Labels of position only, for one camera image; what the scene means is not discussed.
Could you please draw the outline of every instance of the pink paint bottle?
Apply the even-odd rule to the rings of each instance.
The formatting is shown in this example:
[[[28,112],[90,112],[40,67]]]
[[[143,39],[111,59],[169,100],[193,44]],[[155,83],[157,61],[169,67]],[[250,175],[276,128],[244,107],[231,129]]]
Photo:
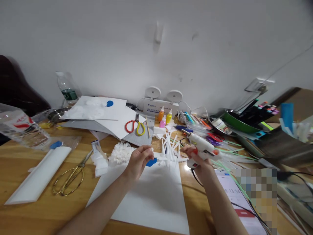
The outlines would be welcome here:
[[[161,127],[161,128],[164,128],[164,127],[165,127],[165,124],[166,124],[166,116],[164,115],[163,119],[162,119],[161,122],[160,122],[160,127]]]

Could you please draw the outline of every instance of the electrical outlet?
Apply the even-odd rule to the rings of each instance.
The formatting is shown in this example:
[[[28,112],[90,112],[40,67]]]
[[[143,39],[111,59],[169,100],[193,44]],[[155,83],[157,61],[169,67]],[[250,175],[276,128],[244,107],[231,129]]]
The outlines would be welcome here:
[[[273,80],[266,80],[263,78],[255,78],[250,84],[249,86],[247,86],[245,88],[245,91],[249,91],[249,92],[256,92],[258,93],[258,89],[264,84],[267,87],[271,86],[272,84],[274,84],[275,81]]]

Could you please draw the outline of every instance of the hot glue gun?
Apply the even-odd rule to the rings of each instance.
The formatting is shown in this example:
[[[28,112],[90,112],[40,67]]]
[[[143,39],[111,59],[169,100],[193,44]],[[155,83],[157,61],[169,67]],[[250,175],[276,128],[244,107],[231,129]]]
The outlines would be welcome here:
[[[185,130],[182,131],[187,135],[188,139],[197,143],[196,149],[193,152],[199,155],[203,160],[210,158],[214,161],[217,161],[222,158],[222,153],[218,149],[215,149],[214,146],[205,139],[194,133]],[[198,166],[198,163],[191,158],[187,160],[187,166],[190,168],[195,168]]]

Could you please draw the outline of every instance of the green bowl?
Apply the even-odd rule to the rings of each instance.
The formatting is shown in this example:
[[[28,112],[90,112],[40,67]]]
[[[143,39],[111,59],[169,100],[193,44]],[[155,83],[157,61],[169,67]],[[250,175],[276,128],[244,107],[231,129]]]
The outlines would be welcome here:
[[[239,115],[240,113],[233,111],[232,109],[225,109],[225,113],[223,114],[223,121],[230,125],[231,127],[233,127],[234,129],[244,132],[244,133],[256,133],[259,131],[265,131],[262,126],[260,125],[256,125],[259,128],[250,126],[248,124],[245,124],[242,121],[239,121],[237,118],[235,118],[234,116],[232,116],[230,113],[233,113],[235,115]]]

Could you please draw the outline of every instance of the gold scissors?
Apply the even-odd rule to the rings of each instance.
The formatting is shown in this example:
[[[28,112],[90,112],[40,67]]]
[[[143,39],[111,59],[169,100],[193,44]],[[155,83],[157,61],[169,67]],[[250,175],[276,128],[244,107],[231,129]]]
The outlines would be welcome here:
[[[87,155],[86,157],[75,167],[75,168],[72,168],[72,169],[69,169],[68,171],[64,172],[63,174],[61,174],[57,179],[56,181],[54,182],[54,185],[53,185],[53,189],[52,189],[52,192],[54,195],[58,195],[60,194],[61,196],[67,196],[69,194],[71,194],[72,192],[74,192],[79,186],[80,184],[82,183],[83,179],[84,179],[84,171],[83,171],[83,168],[85,167],[85,163],[86,161],[89,159],[90,155],[92,154],[93,150],[91,150]],[[63,184],[63,186],[61,187],[60,190],[56,190],[55,189],[55,185],[56,183],[58,182],[58,180],[67,172],[69,171],[72,171],[71,175],[68,177],[68,179],[65,181],[65,183]],[[78,186],[72,190],[71,192],[69,193],[65,193],[64,191],[67,189],[67,187],[73,182],[73,180],[78,176],[79,173],[82,173],[82,179],[81,181],[79,182]]]
[[[131,122],[133,123],[133,129],[131,129],[131,131],[129,131],[129,130],[127,129],[127,125],[128,125],[129,123],[131,123]],[[136,119],[135,119],[135,120],[130,120],[128,123],[125,124],[125,129],[126,129],[126,131],[127,131],[128,133],[132,133],[132,132],[134,131],[135,122],[138,123],[138,126],[137,126],[137,135],[142,136],[142,135],[144,134],[144,132],[145,132],[145,129],[144,129],[144,125],[142,124],[142,122],[139,122],[139,113],[136,114]],[[138,130],[139,130],[140,125],[141,125],[142,128],[143,128],[143,132],[142,132],[141,134],[138,133]]]

